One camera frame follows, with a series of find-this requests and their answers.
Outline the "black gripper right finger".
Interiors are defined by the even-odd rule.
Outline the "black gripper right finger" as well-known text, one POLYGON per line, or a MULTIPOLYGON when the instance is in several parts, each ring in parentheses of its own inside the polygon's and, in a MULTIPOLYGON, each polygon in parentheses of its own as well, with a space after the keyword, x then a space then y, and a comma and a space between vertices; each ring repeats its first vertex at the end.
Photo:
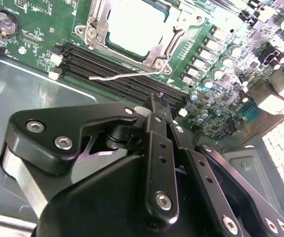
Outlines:
POLYGON ((190 195, 201 201, 191 210, 202 237, 284 237, 284 217, 213 147, 193 146, 172 119, 168 98, 157 95, 157 111, 170 125, 176 164, 194 185, 190 195))

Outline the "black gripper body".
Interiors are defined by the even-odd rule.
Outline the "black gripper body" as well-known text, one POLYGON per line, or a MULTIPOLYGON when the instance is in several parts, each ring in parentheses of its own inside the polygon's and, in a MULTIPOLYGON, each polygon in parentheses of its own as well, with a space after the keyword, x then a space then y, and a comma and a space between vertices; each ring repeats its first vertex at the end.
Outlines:
POLYGON ((58 193, 43 210, 39 237, 215 237, 190 178, 177 170, 179 217, 156 229, 140 215, 141 158, 120 159, 58 193))

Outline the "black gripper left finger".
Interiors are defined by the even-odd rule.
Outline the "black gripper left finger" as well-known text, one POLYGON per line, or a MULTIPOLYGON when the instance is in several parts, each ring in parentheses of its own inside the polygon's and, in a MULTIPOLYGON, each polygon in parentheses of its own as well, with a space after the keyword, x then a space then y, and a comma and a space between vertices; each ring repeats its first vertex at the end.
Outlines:
POLYGON ((119 149, 127 155, 105 166, 121 175, 136 161, 145 179, 142 213, 173 224, 179 215, 174 155, 167 128, 173 123, 168 98, 152 93, 142 107, 123 102, 24 110, 8 122, 2 166, 16 180, 35 214, 72 187, 74 165, 119 149))

